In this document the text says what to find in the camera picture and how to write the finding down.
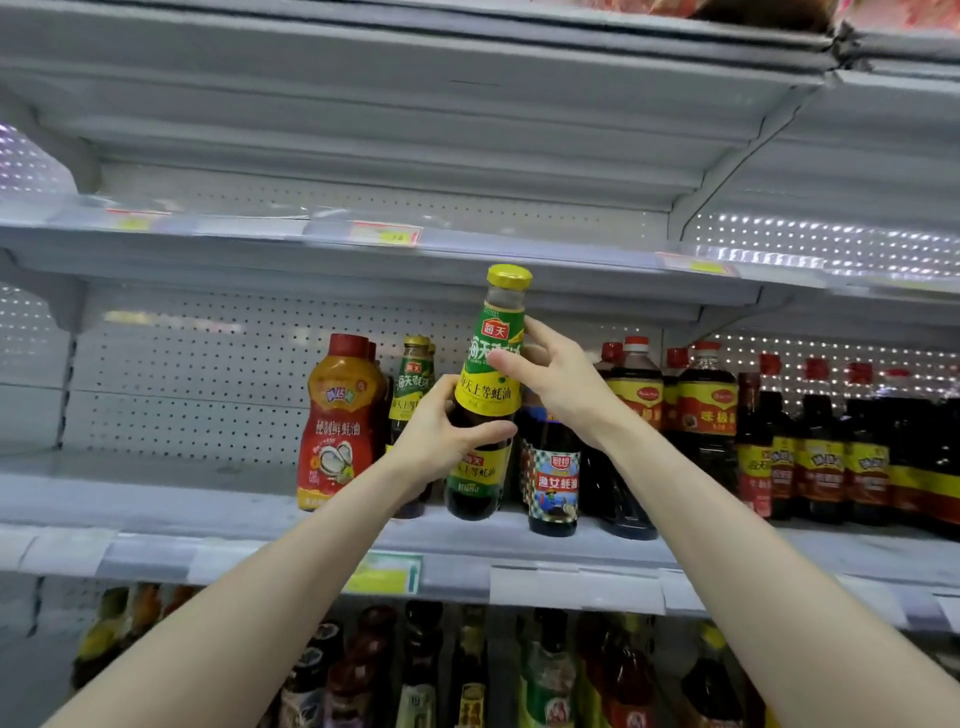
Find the forearm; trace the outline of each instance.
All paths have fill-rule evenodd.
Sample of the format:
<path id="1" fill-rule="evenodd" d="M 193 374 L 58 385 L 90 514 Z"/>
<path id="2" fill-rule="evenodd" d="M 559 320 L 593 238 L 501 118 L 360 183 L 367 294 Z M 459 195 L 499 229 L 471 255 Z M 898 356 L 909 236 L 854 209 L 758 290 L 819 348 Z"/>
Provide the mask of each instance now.
<path id="1" fill-rule="evenodd" d="M 400 505 L 403 477 L 390 458 L 374 464 L 159 624 L 48 728 L 253 726 Z"/>
<path id="2" fill-rule="evenodd" d="M 785 728 L 956 724 L 942 670 L 653 428 L 623 407 L 597 431 Z"/>

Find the bottle label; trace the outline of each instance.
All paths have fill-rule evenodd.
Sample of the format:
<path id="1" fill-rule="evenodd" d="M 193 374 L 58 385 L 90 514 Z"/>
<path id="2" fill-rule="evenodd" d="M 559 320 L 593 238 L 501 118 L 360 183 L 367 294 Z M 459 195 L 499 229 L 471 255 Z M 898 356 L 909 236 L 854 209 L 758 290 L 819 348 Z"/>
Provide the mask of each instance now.
<path id="1" fill-rule="evenodd" d="M 404 685 L 396 713 L 396 728 L 434 728 L 437 691 L 432 685 Z"/>
<path id="2" fill-rule="evenodd" d="M 557 692 L 531 681 L 527 683 L 525 710 L 520 728 L 573 728 L 573 710 L 568 692 Z"/>
<path id="3" fill-rule="evenodd" d="M 737 445 L 740 500 L 763 519 L 773 513 L 772 448 Z"/>
<path id="4" fill-rule="evenodd" d="M 804 495 L 821 503 L 844 500 L 844 444 L 830 440 L 803 440 L 797 464 L 804 470 Z"/>
<path id="5" fill-rule="evenodd" d="M 616 700 L 604 700 L 603 728 L 656 728 L 653 706 L 623 705 Z"/>
<path id="6" fill-rule="evenodd" d="M 733 436 L 736 434 L 736 385 L 682 381 L 677 393 L 677 413 L 685 432 Z"/>
<path id="7" fill-rule="evenodd" d="M 456 728 L 484 728 L 487 724 L 487 687 L 482 683 L 465 683 L 460 690 L 460 711 Z"/>
<path id="8" fill-rule="evenodd" d="M 509 445 L 494 450 L 471 450 L 447 477 L 446 487 L 462 496 L 496 497 L 509 460 Z"/>
<path id="9" fill-rule="evenodd" d="M 549 523 L 577 520 L 580 453 L 531 449 L 534 491 L 530 518 Z"/>
<path id="10" fill-rule="evenodd" d="M 773 497 L 777 500 L 793 496 L 795 448 L 796 442 L 792 437 L 774 438 L 774 448 L 770 453 L 770 478 L 773 484 Z"/>
<path id="11" fill-rule="evenodd" d="M 660 379 L 608 379 L 607 386 L 656 429 L 663 424 L 663 381 Z"/>
<path id="12" fill-rule="evenodd" d="M 866 505 L 889 505 L 889 464 L 890 450 L 883 445 L 847 443 L 844 468 L 849 497 Z"/>
<path id="13" fill-rule="evenodd" d="M 396 377 L 394 400 L 390 403 L 390 419 L 409 422 L 420 400 L 433 386 L 429 360 L 404 356 Z"/>
<path id="14" fill-rule="evenodd" d="M 494 349 L 519 352 L 523 344 L 523 311 L 484 302 L 480 321 L 457 385 L 457 401 L 478 415 L 509 417 L 520 408 L 520 384 L 487 363 Z"/>

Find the left hand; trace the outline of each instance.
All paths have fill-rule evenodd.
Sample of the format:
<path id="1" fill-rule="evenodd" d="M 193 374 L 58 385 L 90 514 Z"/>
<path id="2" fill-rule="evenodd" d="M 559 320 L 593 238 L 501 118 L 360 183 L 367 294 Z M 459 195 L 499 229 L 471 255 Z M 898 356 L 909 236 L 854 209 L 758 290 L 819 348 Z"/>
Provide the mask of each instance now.
<path id="1" fill-rule="evenodd" d="M 398 464 L 410 498 L 417 497 L 423 486 L 447 476 L 464 455 L 481 445 L 491 445 L 516 435 L 516 425 L 496 420 L 476 427 L 454 427 L 446 418 L 447 408 L 460 377 L 442 376 L 427 392 L 413 417 L 384 459 Z"/>

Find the condiment bottle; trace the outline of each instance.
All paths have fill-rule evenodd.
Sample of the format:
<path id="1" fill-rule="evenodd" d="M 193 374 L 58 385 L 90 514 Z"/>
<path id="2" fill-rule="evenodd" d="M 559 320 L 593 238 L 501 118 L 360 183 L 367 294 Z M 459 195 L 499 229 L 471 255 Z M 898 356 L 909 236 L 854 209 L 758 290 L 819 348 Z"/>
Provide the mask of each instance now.
<path id="1" fill-rule="evenodd" d="M 829 394 L 829 365 L 809 358 L 804 364 L 803 414 L 797 424 L 795 476 L 803 494 L 799 515 L 813 521 L 842 523 L 847 519 L 844 490 L 843 433 L 833 417 Z"/>
<path id="2" fill-rule="evenodd" d="M 450 422 L 472 427 L 512 420 L 520 408 L 520 384 L 487 363 L 493 349 L 519 352 L 523 344 L 523 295 L 533 280 L 518 265 L 493 265 L 490 287 L 460 374 Z M 446 507 L 465 521 L 488 518 L 497 509 L 510 459 L 512 438 L 467 453 L 446 479 Z"/>
<path id="3" fill-rule="evenodd" d="M 384 385 L 369 348 L 364 336 L 331 334 L 326 356 L 307 379 L 310 414 L 297 469 L 303 510 L 323 505 L 374 460 L 380 437 L 374 416 Z"/>
<path id="4" fill-rule="evenodd" d="M 394 398 L 390 403 L 387 450 L 396 444 L 423 395 L 433 386 L 433 362 L 430 359 L 429 347 L 430 339 L 426 336 L 403 337 L 403 357 L 400 359 L 400 371 L 396 376 Z M 394 518 L 414 519 L 422 516 L 425 503 L 429 499 L 430 484 L 426 483 L 418 497 L 397 509 Z"/>
<path id="5" fill-rule="evenodd" d="M 687 458 L 720 485 L 738 488 L 736 435 L 736 377 L 720 364 L 720 344 L 693 344 L 693 362 L 680 375 L 677 410 L 682 431 L 674 444 Z"/>
<path id="6" fill-rule="evenodd" d="M 763 519 L 773 516 L 774 431 L 760 414 L 760 374 L 738 379 L 736 459 L 740 500 Z"/>

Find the green label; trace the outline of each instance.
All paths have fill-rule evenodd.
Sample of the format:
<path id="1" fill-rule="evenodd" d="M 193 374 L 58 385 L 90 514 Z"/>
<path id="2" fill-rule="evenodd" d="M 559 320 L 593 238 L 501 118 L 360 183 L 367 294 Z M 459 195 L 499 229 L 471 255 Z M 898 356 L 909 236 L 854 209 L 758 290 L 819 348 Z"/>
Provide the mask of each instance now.
<path id="1" fill-rule="evenodd" d="M 494 349 L 519 352 L 523 344 L 523 311 L 484 302 L 480 320 L 457 385 L 457 401 L 470 412 L 509 417 L 520 408 L 520 385 L 487 363 Z"/>
<path id="2" fill-rule="evenodd" d="M 407 422 L 420 400 L 433 386 L 433 366 L 427 358 L 404 356 L 396 377 L 394 400 L 390 403 L 390 419 Z"/>

